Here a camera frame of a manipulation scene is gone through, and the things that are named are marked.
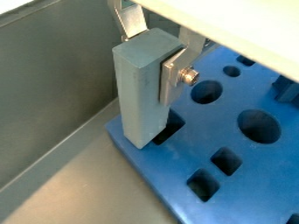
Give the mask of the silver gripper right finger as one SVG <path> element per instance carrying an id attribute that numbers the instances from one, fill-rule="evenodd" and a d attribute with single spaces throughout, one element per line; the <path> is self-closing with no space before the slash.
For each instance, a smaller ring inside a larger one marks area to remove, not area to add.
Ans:
<path id="1" fill-rule="evenodd" d="M 179 40 L 181 49 L 161 66 L 160 103 L 169 106 L 183 91 L 183 85 L 192 86 L 200 73 L 193 69 L 193 61 L 199 58 L 205 46 L 205 37 L 185 27 L 180 27 Z"/>

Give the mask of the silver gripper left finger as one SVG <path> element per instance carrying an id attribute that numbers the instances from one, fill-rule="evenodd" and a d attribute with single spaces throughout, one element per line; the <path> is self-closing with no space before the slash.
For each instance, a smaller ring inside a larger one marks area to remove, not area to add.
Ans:
<path id="1" fill-rule="evenodd" d="M 145 16 L 139 4 L 132 0 L 107 0 L 107 5 L 116 20 L 123 42 L 147 31 Z"/>

